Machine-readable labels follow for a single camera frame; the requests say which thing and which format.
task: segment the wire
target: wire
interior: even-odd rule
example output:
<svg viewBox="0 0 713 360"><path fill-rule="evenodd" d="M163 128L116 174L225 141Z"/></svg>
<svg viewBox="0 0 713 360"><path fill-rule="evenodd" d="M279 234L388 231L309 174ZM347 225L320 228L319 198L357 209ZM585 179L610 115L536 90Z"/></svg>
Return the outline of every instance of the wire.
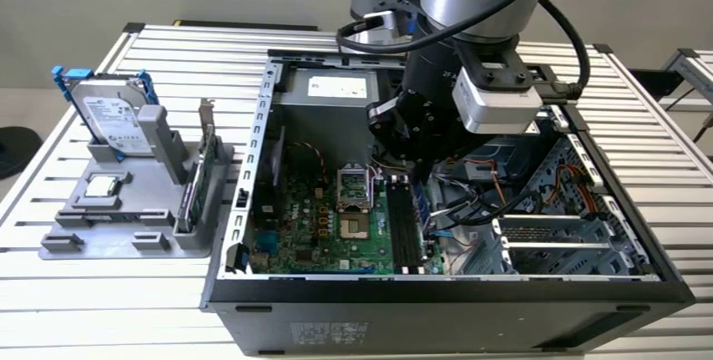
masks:
<svg viewBox="0 0 713 360"><path fill-rule="evenodd" d="M693 93L694 91L696 91L696 88L690 89L690 90L686 91L684 94L681 94L681 97L678 97L678 98L676 99L676 101L674 101L673 103L669 104L669 106L666 107L666 109L665 109L664 111L668 111L669 109L672 109L673 106L674 106L676 104L678 104L678 102L680 102L682 99L685 99L685 98L689 96L689 94Z"/></svg>
<svg viewBox="0 0 713 360"><path fill-rule="evenodd" d="M569 171L570 180L576 176L584 176L585 175L584 171L580 168L577 168L574 165L572 165L572 164L560 164L560 165L557 165L557 171L556 171L557 173L556 173L556 176L554 176L554 187L553 187L552 193L549 194L549 197L545 200L545 204L546 205L550 205L553 203L554 198L560 194L560 187L561 187L561 175L560 174L561 174L562 170L568 170ZM588 211L589 212L596 212L598 210L598 206L596 204L594 198L592 197L592 195L589 194L588 190L584 188L581 183L577 183L576 186L577 186L577 191L581 194L581 199L584 200L584 203L585 203L585 206L588 208Z"/></svg>
<svg viewBox="0 0 713 360"><path fill-rule="evenodd" d="M417 40L412 40L408 43L380 45L357 43L356 41L348 40L348 36L360 33L361 31L366 30L366 28L369 28L366 22L361 20L348 24L336 31L336 43L341 47L355 49L356 51L361 51L364 53L406 53L409 51L414 51L422 47L426 47L428 45L437 43L441 40L445 40L446 38L454 36L457 33L462 32L468 28L472 28L476 24L481 23L492 15L500 12L514 1L517 0L493 0L490 5L485 8L482 12L474 14L468 19L453 24L448 28L442 28L437 32L429 34L422 38L418 38Z"/></svg>
<svg viewBox="0 0 713 360"><path fill-rule="evenodd" d="M381 162L377 161L376 157L370 157L370 160L377 164L380 167L385 168L386 170L400 170L402 172L406 171L405 167L402 166L392 166L392 165L384 165Z"/></svg>
<svg viewBox="0 0 713 360"><path fill-rule="evenodd" d="M492 175L492 182L494 184L494 189L498 191L500 201L502 201L502 205L505 205L505 195L502 194L502 189L500 189L500 182L498 182L498 164L494 162L494 160L470 160L465 159L464 162L470 162L473 164L490 164L490 175Z"/></svg>
<svg viewBox="0 0 713 360"><path fill-rule="evenodd" d="M569 22L569 19L566 19L565 14L554 6L552 1L540 0L540 5L546 10L546 13L549 13L549 16L553 17L554 22L557 22L557 24L560 25L562 32L565 32L566 37L569 38L569 41L574 46L574 52L577 53L577 61L580 62L580 77L577 78L576 84L569 84L569 88L572 93L574 93L576 95L573 99L578 99L584 88L589 84L589 76L592 75L592 64L589 63L588 47L585 46L584 41L581 40L580 34L577 33L577 29Z"/></svg>
<svg viewBox="0 0 713 360"><path fill-rule="evenodd" d="M307 147L308 149L311 149L315 152L316 158L320 160L320 166L323 167L323 182L324 182L324 184L327 184L327 165L324 164L324 157L323 157L323 153L320 153L320 150L317 150L316 147L312 144L304 143L304 142L292 143L291 146L292 147Z"/></svg>
<svg viewBox="0 0 713 360"><path fill-rule="evenodd" d="M453 265L456 264L456 261L458 260L458 258L465 254L465 253L469 253L472 251L472 249L474 249L477 246L477 244L469 246L465 250L462 250L460 252L460 254L456 256L456 258L453 258L450 260L450 264L448 264L448 271L450 272L452 275L456 275L456 273L453 272Z"/></svg>
<svg viewBox="0 0 713 360"><path fill-rule="evenodd" d="M572 172L574 172L580 176L585 176L588 174L585 170L582 170L581 168L577 168L572 164L565 164L565 166L570 169ZM580 194L584 197L589 212L597 212L600 210L600 207L582 183L577 183L577 190L580 191Z"/></svg>
<svg viewBox="0 0 713 360"><path fill-rule="evenodd" d="M705 126L701 128L701 130L698 130L698 133L696 134L696 137L693 138L693 142L697 143L698 140L702 138L702 135L705 134L705 131L708 130L709 128L706 128Z"/></svg>
<svg viewBox="0 0 713 360"><path fill-rule="evenodd" d="M510 212L510 210L520 204L520 202L528 197L537 197L540 193L536 190L526 190L521 192L505 205L502 205L497 210L490 212L490 214L484 215L478 218L472 218L468 220L453 219L453 225L448 225L445 228L437 229L437 231L448 231L456 226L480 226L492 222L494 218L502 214Z"/></svg>

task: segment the black cable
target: black cable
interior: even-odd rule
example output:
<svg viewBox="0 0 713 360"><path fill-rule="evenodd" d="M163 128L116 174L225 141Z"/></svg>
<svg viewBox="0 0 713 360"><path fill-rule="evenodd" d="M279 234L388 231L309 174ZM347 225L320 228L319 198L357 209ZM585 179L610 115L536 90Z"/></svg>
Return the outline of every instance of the black cable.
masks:
<svg viewBox="0 0 713 360"><path fill-rule="evenodd" d="M584 44L584 40L577 33L577 29L573 24L566 19L565 14L554 6L550 0L540 0L540 5L549 13L549 16L553 17L554 22L561 27L562 32L565 32L572 45L574 46L574 52L577 53L577 61L580 62L580 77L577 78L576 84L569 84L570 91L574 93L573 99L577 99L581 96L584 88L589 84L589 76L592 75L592 64L589 63L589 54L588 47Z"/></svg>
<svg viewBox="0 0 713 360"><path fill-rule="evenodd" d="M520 202L528 198L534 197L537 200L537 196L540 193L536 190L528 190L520 193L505 205L502 205L497 210L494 210L490 214L484 215L478 218L472 218L468 220L460 220L460 219L452 219L453 225L448 225L445 228L437 229L437 231L448 231L453 229L456 226L478 226L484 225L492 222L494 218L498 216L506 214L510 212L510 210L520 204Z"/></svg>
<svg viewBox="0 0 713 360"><path fill-rule="evenodd" d="M669 109L672 109L673 106L674 106L676 104L678 104L678 102L680 102L682 99L685 99L685 98L689 96L690 93L694 92L694 90L696 90L696 88L690 89L690 90L686 91L684 94L681 94L681 97L678 97L678 98L676 99L676 101L674 101L673 103L670 103L670 105L666 107L666 109L665 109L664 111L669 111Z"/></svg>
<svg viewBox="0 0 713 360"><path fill-rule="evenodd" d="M708 130L709 128L706 128L705 126L701 128L701 130L698 130L698 133L696 135L696 137L693 138L693 142L697 143L698 140L702 138L702 135L705 134L705 131Z"/></svg>
<svg viewBox="0 0 713 360"><path fill-rule="evenodd" d="M433 34L412 40L408 43L398 43L390 45L378 45L378 44L364 44L357 43L347 39L348 36L362 32L369 28L369 25L364 20L353 22L340 28L336 31L336 43L341 47L355 49L364 53L406 53L409 51L417 50L433 43L437 43L441 40L452 37L457 33L462 32L468 28L472 28L476 24L485 21L492 15L500 12L508 5L510 5L517 0L493 0L488 8L481 13L477 13L464 21L453 24L448 28L442 28Z"/></svg>

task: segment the blue drive bracket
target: blue drive bracket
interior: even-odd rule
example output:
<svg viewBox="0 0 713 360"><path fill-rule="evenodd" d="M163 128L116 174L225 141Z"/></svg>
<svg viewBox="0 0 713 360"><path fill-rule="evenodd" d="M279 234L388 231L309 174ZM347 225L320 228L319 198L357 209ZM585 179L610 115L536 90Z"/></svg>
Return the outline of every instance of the blue drive bracket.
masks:
<svg viewBox="0 0 713 360"><path fill-rule="evenodd" d="M159 105L159 96L156 95L156 90L153 90L152 76L144 69L141 69L136 77L144 83L144 91L147 92L148 103Z"/></svg>

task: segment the aluminum extrusion table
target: aluminum extrusion table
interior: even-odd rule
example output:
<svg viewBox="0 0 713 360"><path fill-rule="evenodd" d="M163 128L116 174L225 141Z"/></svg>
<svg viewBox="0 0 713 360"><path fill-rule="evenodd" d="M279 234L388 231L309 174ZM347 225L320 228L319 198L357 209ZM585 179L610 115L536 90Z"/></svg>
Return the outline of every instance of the aluminum extrusion table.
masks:
<svg viewBox="0 0 713 360"><path fill-rule="evenodd" d="M200 98L215 99L217 132L236 148L233 188L269 48L336 51L332 33L145 26L121 34L99 66L151 72L184 140L200 138ZM549 63L561 80L576 80L568 45L522 43L518 51L526 62ZM700 302L586 360L713 358L713 165L617 57L588 52L581 114ZM69 109L0 204L0 347L11 347L0 357L239 357L219 317L196 308L208 259L39 259L41 237L87 165L88 138Z"/></svg>

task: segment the white label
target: white label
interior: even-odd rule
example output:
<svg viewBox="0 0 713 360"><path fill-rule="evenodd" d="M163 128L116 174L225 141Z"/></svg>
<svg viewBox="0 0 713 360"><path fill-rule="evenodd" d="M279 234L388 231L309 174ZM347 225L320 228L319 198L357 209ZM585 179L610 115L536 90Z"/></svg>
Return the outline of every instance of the white label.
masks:
<svg viewBox="0 0 713 360"><path fill-rule="evenodd" d="M315 76L309 78L308 95L312 97L339 97L343 99L366 98L366 79L331 78Z"/></svg>
<svg viewBox="0 0 713 360"><path fill-rule="evenodd" d="M107 143L124 154L151 154L132 106L123 99L85 97L85 106Z"/></svg>
<svg viewBox="0 0 713 360"><path fill-rule="evenodd" d="M364 343L368 322L291 322L297 345L358 345Z"/></svg>

